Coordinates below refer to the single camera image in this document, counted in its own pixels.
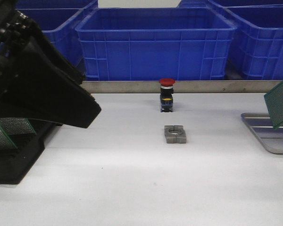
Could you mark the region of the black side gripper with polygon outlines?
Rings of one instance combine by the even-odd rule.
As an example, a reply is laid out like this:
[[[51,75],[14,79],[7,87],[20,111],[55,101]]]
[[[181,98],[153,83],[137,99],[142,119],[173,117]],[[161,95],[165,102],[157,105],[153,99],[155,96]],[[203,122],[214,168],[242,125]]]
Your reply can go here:
[[[0,0],[0,118],[28,118],[87,128],[101,112],[81,83],[38,73],[36,42],[20,28],[15,0]]]

